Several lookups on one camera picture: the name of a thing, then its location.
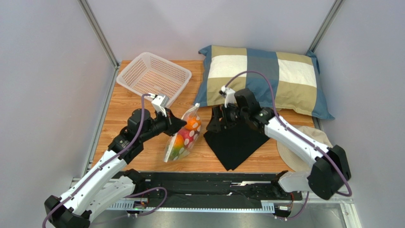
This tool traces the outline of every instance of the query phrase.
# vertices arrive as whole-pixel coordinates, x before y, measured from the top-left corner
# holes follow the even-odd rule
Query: wooden table
[[[193,76],[186,88],[170,107],[173,114],[181,117],[184,112],[193,104],[193,100],[198,91],[203,78],[203,62],[200,60],[173,61],[174,63],[189,69]],[[121,68],[124,69],[130,61],[123,61]],[[132,112],[141,107],[140,96],[130,92],[124,87],[116,84],[109,104],[109,108],[104,121],[100,140],[96,149],[94,160],[98,161],[107,149],[111,141],[120,130],[126,126],[127,119]],[[153,112],[153,107],[149,101],[145,101],[145,107]],[[298,114],[292,110],[281,110],[282,115],[290,124],[305,125],[313,127],[310,116]],[[202,119],[203,130],[211,118],[211,108],[203,107],[199,109],[199,116]],[[177,161],[163,162],[164,148],[169,136],[160,134],[159,136],[144,143],[144,150],[125,168],[137,171],[189,171],[189,172],[226,172],[215,154],[205,142],[201,135],[194,145],[191,153],[185,158]],[[291,170],[281,159],[274,139],[268,140],[255,153],[253,153],[244,163],[233,172],[280,172]]]

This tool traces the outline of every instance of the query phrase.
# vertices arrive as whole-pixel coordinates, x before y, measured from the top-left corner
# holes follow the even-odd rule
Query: colorful polka dot object
[[[185,120],[187,124],[167,142],[164,162],[181,159],[187,156],[190,149],[194,147],[201,132],[201,119],[197,114],[198,107],[200,104],[195,104],[184,113],[182,120]]]

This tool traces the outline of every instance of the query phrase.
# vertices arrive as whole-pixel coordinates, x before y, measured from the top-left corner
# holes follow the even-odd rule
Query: folded black fabric
[[[236,169],[269,140],[245,123],[219,133],[206,132],[204,138],[227,171]]]

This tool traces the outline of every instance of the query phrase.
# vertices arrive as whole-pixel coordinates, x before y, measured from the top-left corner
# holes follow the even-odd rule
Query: plaid pillow
[[[208,46],[199,53],[206,56],[203,82],[194,100],[201,107],[223,104],[224,98],[218,93],[221,86],[242,71],[255,70],[271,82],[277,108],[293,109],[320,119],[335,119],[328,112],[317,57],[311,51],[303,56],[251,48]],[[247,73],[230,84],[235,91],[246,87],[255,94],[262,107],[272,107],[270,89],[260,75]]]

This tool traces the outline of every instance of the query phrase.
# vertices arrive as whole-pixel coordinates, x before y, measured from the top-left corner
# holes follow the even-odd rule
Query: beige hat
[[[323,131],[307,126],[294,126],[294,127],[297,128],[300,132],[309,136],[310,138],[320,143],[323,143],[329,147],[332,147],[332,144],[330,144],[328,137]],[[279,154],[283,159],[283,161],[295,172],[311,170],[311,168],[298,155],[296,155],[284,144],[278,141],[277,141],[277,150],[279,151]]]

